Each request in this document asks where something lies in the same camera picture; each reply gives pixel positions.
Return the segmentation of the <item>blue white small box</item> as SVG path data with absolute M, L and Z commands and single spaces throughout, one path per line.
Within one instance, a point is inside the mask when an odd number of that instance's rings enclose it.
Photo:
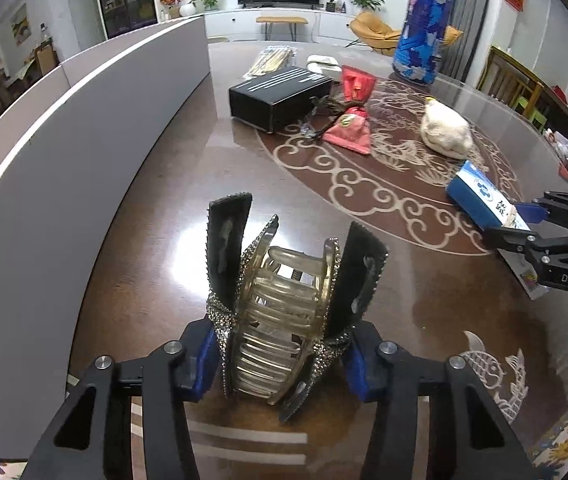
M 469 160 L 448 184 L 447 194 L 481 231 L 493 228 L 529 231 L 516 207 Z

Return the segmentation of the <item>rhinestone hair claw clip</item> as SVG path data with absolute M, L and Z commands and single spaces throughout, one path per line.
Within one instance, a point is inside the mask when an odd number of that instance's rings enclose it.
M 243 243 L 252 194 L 208 206 L 207 316 L 216 334 L 222 387 L 265 400 L 288 422 L 350 346 L 377 290 L 388 249 L 361 224 L 312 256 L 273 243 L 272 216 Z

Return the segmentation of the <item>red pink snack packet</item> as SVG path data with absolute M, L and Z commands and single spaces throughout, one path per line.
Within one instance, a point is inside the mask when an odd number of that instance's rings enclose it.
M 345 65 L 342 68 L 344 110 L 322 133 L 324 142 L 345 150 L 368 156 L 371 154 L 371 128 L 365 109 L 376 84 L 376 77 L 358 68 Z

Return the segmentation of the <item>glasses with cord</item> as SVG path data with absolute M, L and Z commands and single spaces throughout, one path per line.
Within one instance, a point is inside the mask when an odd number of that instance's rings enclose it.
M 363 105 L 362 101 L 350 100 L 346 102 L 334 99 L 331 96 L 322 98 L 312 98 L 312 109 L 302 121 L 300 132 L 307 139 L 318 140 L 331 126 L 335 125 L 337 119 L 342 117 L 350 108 L 358 108 Z

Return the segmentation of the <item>black cardboard box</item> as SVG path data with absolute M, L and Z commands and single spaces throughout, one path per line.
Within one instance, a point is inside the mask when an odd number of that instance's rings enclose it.
M 230 115 L 263 132 L 304 119 L 333 88 L 330 77 L 290 66 L 229 88 Z

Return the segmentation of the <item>wooden dining chair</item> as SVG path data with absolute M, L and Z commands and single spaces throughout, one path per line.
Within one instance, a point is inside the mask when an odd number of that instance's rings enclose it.
M 538 131 L 568 131 L 568 105 L 532 70 L 491 46 L 476 89 L 505 104 Z

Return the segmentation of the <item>blue patterned tall can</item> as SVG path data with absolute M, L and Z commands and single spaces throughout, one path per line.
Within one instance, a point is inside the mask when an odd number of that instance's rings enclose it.
M 453 0 L 409 0 L 392 61 L 397 75 L 424 86 L 434 82 L 452 4 Z

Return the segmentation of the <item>yellow lounge chair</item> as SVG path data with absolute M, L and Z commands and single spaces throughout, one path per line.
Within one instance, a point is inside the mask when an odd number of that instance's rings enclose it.
M 420 46 L 416 33 L 418 25 L 424 26 L 424 35 L 422 36 L 424 47 L 433 48 L 435 53 L 438 53 L 443 47 L 450 46 L 463 35 L 462 30 L 446 25 L 442 30 L 442 35 L 438 36 L 440 23 L 436 21 L 432 25 L 428 12 L 425 12 L 425 16 L 421 16 L 416 11 L 412 13 L 408 24 L 403 29 L 393 29 L 371 11 L 359 13 L 350 22 L 350 29 L 354 36 L 375 52 L 392 55 L 401 43 L 403 47 L 414 49 Z

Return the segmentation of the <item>bag of wooden sticks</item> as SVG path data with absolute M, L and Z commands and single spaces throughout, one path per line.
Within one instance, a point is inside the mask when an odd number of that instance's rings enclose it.
M 296 51 L 296 48 L 290 46 L 265 47 L 257 55 L 249 70 L 244 73 L 243 79 L 254 79 L 291 66 L 294 62 Z

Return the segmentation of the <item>wooden bench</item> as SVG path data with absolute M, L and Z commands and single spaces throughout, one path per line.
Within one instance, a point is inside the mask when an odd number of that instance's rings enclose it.
M 272 39 L 273 27 L 275 25 L 286 25 L 290 32 L 290 39 L 296 41 L 298 27 L 309 24 L 308 20 L 302 16 L 288 15 L 260 15 L 256 18 L 256 23 L 263 26 L 263 37 L 267 41 Z

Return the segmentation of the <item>flower vase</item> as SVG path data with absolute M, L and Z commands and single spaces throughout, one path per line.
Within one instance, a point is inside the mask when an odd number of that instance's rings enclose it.
M 178 18 L 183 0 L 159 0 L 168 18 Z

